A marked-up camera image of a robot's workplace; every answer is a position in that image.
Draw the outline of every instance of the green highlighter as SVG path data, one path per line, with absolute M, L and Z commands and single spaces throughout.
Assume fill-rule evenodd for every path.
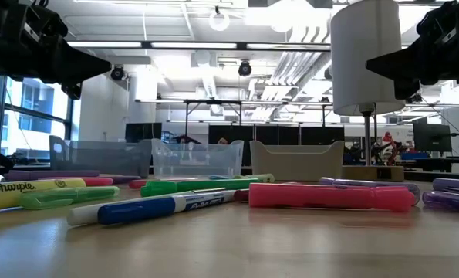
M 148 183 L 141 188 L 140 194 L 142 197 L 150 197 L 213 188 L 225 188 L 226 190 L 248 189 L 252 182 L 260 182 L 260 180 L 257 178 L 242 178 L 214 181 L 148 181 Z
M 19 205 L 24 209 L 52 209 L 79 202 L 87 202 L 118 196 L 116 186 L 93 188 L 57 188 L 51 190 L 26 192 L 22 194 Z

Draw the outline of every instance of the clear plastic bin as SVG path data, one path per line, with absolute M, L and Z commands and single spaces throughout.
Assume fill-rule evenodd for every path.
M 152 142 L 64 141 L 49 136 L 52 170 L 97 170 L 101 174 L 139 175 L 147 178 Z
M 232 177 L 241 174 L 244 141 L 231 144 L 165 144 L 152 140 L 154 175 Z

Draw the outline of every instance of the green marker cap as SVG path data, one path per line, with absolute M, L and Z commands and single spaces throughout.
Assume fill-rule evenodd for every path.
M 140 189 L 142 197 L 150 197 L 178 192 L 176 182 L 174 181 L 148 181 Z

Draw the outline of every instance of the white cylinder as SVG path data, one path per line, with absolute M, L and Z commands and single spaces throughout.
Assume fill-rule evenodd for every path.
M 376 103 L 378 114 L 402 109 L 393 81 L 366 69 L 366 61 L 400 50 L 399 6 L 363 0 L 339 11 L 330 23 L 334 113 L 359 116 Z

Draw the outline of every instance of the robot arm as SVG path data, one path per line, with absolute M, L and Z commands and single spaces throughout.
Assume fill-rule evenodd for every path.
M 74 100 L 81 96 L 81 83 L 108 72 L 111 64 L 68 45 L 68 28 L 58 14 L 39 5 L 0 0 L 0 75 L 22 81 L 39 78 L 59 83 Z

